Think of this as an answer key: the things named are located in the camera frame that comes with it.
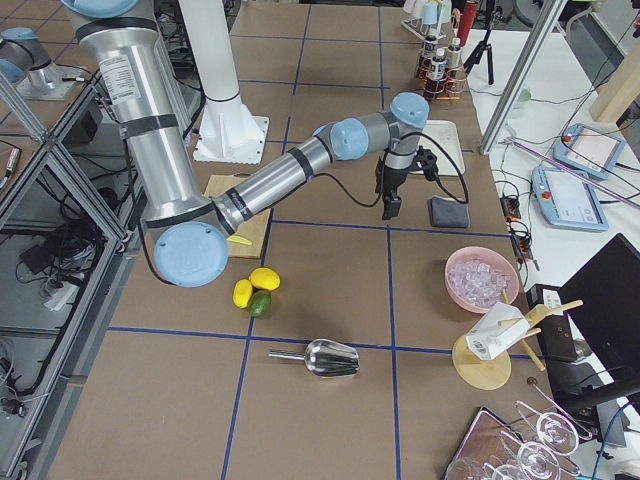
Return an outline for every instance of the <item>green fruit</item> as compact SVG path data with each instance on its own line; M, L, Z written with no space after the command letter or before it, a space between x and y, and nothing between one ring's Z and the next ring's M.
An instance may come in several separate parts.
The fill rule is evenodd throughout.
M261 317L271 307L271 293L267 290L258 290L249 300L249 314L252 317Z

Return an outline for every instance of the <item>lemon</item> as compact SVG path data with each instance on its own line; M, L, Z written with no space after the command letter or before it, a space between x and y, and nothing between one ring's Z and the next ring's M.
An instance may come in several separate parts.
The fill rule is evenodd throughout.
M238 308L246 308L253 295L253 285L249 280L243 278L238 280L233 287L233 304Z
M260 267L251 272L249 281L254 287L271 292L280 286L280 275L270 268Z

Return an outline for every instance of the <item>black sponge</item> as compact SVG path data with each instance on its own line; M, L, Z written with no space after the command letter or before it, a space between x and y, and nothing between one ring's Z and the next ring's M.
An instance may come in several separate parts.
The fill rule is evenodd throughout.
M427 201L432 227L468 228L469 208L451 198L432 197Z

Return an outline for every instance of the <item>aluminum column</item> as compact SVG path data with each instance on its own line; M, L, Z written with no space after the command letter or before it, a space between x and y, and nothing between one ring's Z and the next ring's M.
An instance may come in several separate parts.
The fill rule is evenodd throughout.
M540 53L540 50L542 50L547 36L553 30L566 4L567 0L547 0L544 3L540 16L533 26L529 38L527 38L527 43L525 43L522 49L522 53L500 97L498 106L495 112L493 112L487 130L482 137L480 153L483 155L487 155L493 148L498 134L507 120L507 115L509 115L518 95L520 95L520 90L522 90L524 86L533 62Z

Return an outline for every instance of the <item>wine glass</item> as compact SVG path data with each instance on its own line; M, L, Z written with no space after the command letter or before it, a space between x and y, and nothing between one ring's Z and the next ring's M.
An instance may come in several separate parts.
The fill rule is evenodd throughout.
M560 464L555 454L538 442L521 442L509 432L500 432L504 449L517 461L528 480L557 480Z

